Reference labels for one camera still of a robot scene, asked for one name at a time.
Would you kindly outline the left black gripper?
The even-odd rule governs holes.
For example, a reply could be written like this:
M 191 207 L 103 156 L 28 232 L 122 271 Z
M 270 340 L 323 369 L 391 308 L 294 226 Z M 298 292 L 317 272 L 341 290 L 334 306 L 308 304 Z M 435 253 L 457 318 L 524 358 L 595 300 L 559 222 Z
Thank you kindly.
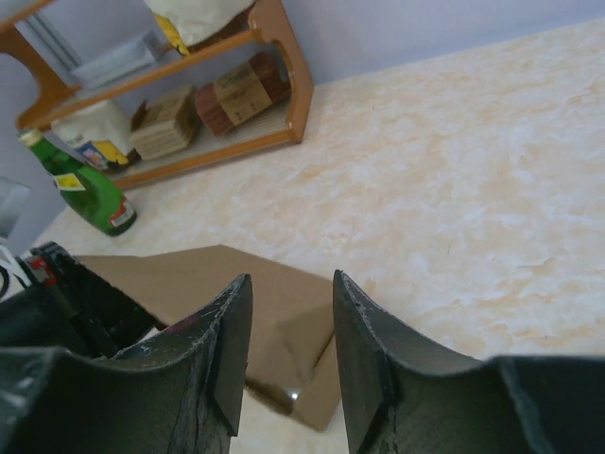
M 111 358 L 165 325 L 55 242 L 30 251 L 32 286 L 1 303 L 3 347 L 60 346 Z

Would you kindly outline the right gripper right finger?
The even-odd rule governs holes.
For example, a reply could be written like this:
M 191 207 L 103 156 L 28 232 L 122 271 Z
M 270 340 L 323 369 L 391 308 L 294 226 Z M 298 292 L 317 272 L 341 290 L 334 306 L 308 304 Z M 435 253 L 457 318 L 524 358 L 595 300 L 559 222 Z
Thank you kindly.
M 352 453 L 498 453 L 498 360 L 453 351 L 335 271 L 333 311 Z

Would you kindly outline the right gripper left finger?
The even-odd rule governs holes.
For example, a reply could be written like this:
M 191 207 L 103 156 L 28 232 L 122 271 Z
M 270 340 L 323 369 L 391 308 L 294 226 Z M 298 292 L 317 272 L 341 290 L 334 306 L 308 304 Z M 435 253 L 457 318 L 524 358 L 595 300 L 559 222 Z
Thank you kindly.
M 97 453 L 226 453 L 239 429 L 252 281 L 238 275 L 209 304 L 101 361 L 112 385 Z

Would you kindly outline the brown cardboard box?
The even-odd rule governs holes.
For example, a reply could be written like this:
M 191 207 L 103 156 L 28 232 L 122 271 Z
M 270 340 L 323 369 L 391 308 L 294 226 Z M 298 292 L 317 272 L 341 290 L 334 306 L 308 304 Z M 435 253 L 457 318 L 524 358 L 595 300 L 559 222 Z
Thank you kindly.
M 272 410 L 316 431 L 328 428 L 340 401 L 331 280 L 225 245 L 79 261 L 166 324 L 250 275 L 247 388 Z

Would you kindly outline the green glass bottle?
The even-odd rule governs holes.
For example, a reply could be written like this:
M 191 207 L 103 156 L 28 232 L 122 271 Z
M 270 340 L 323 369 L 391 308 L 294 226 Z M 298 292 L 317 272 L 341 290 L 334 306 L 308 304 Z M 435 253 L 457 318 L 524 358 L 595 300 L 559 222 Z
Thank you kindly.
M 98 231 L 119 236 L 137 220 L 133 205 L 107 176 L 57 148 L 41 131 L 23 130 L 19 141 L 41 162 L 66 203 Z

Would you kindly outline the white paper bag lower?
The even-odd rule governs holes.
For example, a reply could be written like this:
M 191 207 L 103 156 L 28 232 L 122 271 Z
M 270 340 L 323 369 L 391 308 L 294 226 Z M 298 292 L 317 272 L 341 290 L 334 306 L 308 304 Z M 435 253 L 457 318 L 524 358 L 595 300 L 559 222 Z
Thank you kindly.
M 130 142 L 130 118 L 114 100 L 100 101 L 53 120 L 51 130 L 85 162 L 104 173 L 117 173 L 140 156 Z

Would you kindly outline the white paper bag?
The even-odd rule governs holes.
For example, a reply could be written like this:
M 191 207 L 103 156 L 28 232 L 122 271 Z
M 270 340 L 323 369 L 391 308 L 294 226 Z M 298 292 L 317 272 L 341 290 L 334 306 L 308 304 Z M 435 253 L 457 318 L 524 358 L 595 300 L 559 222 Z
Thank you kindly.
M 85 162 L 104 173 L 117 173 L 140 156 L 130 142 L 130 118 L 114 100 L 100 101 L 53 120 L 51 130 Z
M 170 44 L 182 55 L 244 27 L 252 0 L 145 0 Z

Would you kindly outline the tan cardboard packet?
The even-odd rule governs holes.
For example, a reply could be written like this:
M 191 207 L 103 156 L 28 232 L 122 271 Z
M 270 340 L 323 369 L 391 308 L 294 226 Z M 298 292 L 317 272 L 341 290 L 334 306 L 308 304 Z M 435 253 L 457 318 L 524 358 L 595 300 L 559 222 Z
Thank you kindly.
M 186 84 L 141 103 L 131 118 L 130 142 L 143 161 L 189 146 L 200 126 L 195 92 L 193 84 Z

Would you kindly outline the wooden shelf rack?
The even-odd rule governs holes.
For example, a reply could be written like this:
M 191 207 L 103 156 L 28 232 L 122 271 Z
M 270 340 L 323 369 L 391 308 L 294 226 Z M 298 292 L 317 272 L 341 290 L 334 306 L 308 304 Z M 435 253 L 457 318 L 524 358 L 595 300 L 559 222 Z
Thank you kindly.
M 280 1 L 257 1 L 230 23 L 226 32 L 211 38 L 191 55 L 164 61 L 93 91 L 69 85 L 49 66 L 17 29 L 17 23 L 46 7 L 44 1 L 24 1 L 1 15 L 1 51 L 19 61 L 38 83 L 38 98 L 16 119 L 18 129 L 49 130 L 55 120 L 74 114 L 103 100 L 147 87 L 186 69 L 222 56 L 245 44 L 272 44 L 287 73 L 285 81 L 270 77 L 273 106 L 222 136 L 208 129 L 196 133 L 190 145 L 150 162 L 136 164 L 113 176 L 122 189 L 156 183 L 203 166 L 252 154 L 303 139 L 314 92 L 304 55 Z

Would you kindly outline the brown bread pieces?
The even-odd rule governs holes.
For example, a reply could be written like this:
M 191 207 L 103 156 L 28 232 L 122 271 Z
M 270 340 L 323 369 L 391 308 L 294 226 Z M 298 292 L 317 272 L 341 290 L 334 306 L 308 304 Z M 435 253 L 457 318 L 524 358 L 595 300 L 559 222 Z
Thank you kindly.
M 290 93 L 276 60 L 259 52 L 195 93 L 195 107 L 213 136 L 223 136 Z

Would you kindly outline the white paper bag upper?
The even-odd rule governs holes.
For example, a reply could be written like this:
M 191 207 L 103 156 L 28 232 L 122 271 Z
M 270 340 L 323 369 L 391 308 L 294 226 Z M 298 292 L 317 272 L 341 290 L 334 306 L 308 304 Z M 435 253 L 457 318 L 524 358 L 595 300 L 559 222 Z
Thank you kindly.
M 170 44 L 182 55 L 244 27 L 252 0 L 145 0 Z

